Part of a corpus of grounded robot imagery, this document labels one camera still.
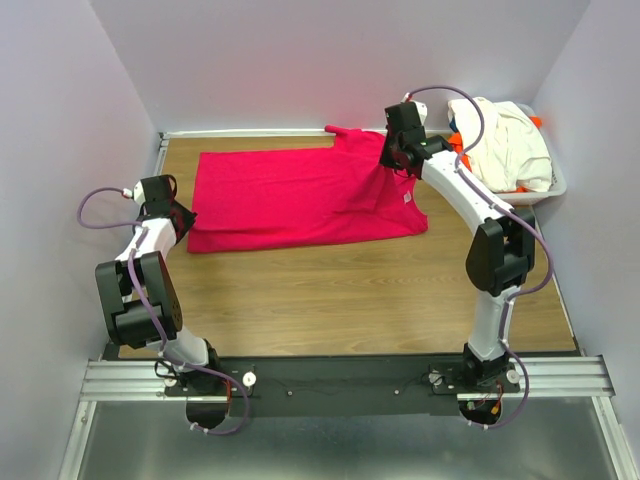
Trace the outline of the pink t shirt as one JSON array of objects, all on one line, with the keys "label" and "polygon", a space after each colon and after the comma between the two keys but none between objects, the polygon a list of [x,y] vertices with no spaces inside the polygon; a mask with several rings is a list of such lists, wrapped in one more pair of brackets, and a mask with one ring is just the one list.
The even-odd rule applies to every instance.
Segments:
[{"label": "pink t shirt", "polygon": [[382,134],[328,125],[325,148],[204,152],[192,254],[336,245],[419,235],[415,181],[379,162]]}]

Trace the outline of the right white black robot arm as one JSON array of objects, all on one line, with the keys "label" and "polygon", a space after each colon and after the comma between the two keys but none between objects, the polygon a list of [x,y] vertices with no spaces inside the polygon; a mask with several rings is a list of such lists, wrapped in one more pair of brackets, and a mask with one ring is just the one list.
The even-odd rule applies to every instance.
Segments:
[{"label": "right white black robot arm", "polygon": [[515,295],[535,264],[535,221],[490,192],[443,137],[427,137],[425,111],[412,101],[386,108],[380,163],[430,185],[464,220],[473,235],[465,269],[478,292],[461,358],[431,364],[429,377],[437,394],[490,391],[511,369],[505,345]]}]

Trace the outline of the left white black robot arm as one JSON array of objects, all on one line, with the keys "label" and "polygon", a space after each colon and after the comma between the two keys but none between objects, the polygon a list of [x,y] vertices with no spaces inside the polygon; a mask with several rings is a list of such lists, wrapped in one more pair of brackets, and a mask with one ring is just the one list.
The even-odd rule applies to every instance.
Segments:
[{"label": "left white black robot arm", "polygon": [[139,206],[128,225],[132,239],[115,259],[99,264],[95,279],[106,329],[117,346],[148,348],[187,375],[201,395],[222,380],[217,352],[184,326],[166,258],[194,226],[196,214],[177,200],[172,175],[143,178],[131,189],[111,189]]}]

